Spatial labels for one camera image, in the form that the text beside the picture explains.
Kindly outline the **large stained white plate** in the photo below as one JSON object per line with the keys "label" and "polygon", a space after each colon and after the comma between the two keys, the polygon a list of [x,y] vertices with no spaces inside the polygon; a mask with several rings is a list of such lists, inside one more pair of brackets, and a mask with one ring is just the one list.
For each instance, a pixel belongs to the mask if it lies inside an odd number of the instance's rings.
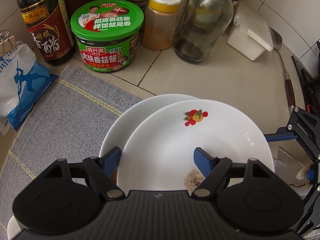
{"label": "large stained white plate", "polygon": [[120,159],[117,184],[131,190],[184,190],[196,173],[194,150],[235,163],[250,158],[274,168],[259,127],[240,110],[214,100],[186,100],[151,114],[131,134]]}

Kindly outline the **floral bowl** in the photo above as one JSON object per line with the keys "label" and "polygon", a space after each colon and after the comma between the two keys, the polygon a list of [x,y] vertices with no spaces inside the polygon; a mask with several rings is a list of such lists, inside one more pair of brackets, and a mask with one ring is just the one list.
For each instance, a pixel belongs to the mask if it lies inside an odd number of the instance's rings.
{"label": "floral bowl", "polygon": [[21,232],[18,222],[14,216],[12,216],[7,226],[8,240],[14,239],[14,237]]}

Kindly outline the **right white fruit plate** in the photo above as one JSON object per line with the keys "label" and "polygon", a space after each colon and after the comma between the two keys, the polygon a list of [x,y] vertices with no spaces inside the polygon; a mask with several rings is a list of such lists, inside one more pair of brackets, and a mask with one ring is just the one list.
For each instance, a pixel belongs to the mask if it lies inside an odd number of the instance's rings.
{"label": "right white fruit plate", "polygon": [[99,157],[103,157],[114,147],[123,149],[135,129],[151,114],[170,104],[194,100],[194,96],[185,94],[163,94],[147,98],[127,109],[110,127],[100,148]]}

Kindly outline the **grey teal dish towel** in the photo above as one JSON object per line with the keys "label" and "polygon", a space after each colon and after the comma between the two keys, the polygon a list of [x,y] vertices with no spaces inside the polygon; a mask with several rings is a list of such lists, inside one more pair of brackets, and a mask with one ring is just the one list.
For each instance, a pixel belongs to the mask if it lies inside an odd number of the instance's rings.
{"label": "grey teal dish towel", "polygon": [[99,155],[110,127],[140,98],[75,66],[65,68],[24,122],[1,168],[1,239],[15,197],[53,161]]}

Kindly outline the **white plastic seasoning box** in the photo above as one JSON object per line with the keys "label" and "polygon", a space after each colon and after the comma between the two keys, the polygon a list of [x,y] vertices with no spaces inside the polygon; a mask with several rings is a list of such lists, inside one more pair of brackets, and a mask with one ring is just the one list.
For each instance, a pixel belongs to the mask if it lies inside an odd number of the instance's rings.
{"label": "white plastic seasoning box", "polygon": [[268,23],[259,12],[241,1],[236,7],[227,44],[251,61],[266,50],[274,50]]}

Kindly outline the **blue white salt bag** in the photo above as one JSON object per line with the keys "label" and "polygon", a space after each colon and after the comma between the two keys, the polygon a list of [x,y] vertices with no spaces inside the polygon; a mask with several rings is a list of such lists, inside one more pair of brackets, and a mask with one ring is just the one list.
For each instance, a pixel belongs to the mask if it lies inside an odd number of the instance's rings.
{"label": "blue white salt bag", "polygon": [[57,78],[27,44],[1,32],[1,116],[15,131]]}

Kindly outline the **green lid sauce jar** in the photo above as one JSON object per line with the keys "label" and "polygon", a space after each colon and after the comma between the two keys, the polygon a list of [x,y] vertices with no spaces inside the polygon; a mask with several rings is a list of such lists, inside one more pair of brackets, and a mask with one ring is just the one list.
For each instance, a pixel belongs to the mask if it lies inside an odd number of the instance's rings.
{"label": "green lid sauce jar", "polygon": [[143,21],[143,11],[125,0],[96,0],[77,9],[71,29],[85,66],[107,73],[131,64]]}

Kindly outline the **clear glass bottle red cap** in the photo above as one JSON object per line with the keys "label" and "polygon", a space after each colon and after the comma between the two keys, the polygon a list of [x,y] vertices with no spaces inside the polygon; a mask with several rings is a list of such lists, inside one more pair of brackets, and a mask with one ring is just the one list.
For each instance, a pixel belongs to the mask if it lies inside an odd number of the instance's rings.
{"label": "clear glass bottle red cap", "polygon": [[189,0],[173,48],[189,63],[204,61],[234,17],[232,0]]}

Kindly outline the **yellow lid spice jar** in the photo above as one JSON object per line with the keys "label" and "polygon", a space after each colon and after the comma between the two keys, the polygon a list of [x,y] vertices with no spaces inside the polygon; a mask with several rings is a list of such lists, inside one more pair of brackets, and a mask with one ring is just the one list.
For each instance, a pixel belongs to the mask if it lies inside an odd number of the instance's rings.
{"label": "yellow lid spice jar", "polygon": [[181,0],[149,0],[145,10],[143,46],[168,49],[173,41]]}

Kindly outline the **dark vinegar bottle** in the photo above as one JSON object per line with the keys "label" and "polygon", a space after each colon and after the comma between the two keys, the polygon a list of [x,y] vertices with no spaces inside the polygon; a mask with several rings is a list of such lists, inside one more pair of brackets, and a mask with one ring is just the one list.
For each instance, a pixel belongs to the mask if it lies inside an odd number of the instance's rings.
{"label": "dark vinegar bottle", "polygon": [[44,61],[58,66],[68,61],[75,40],[65,0],[17,0],[23,21]]}

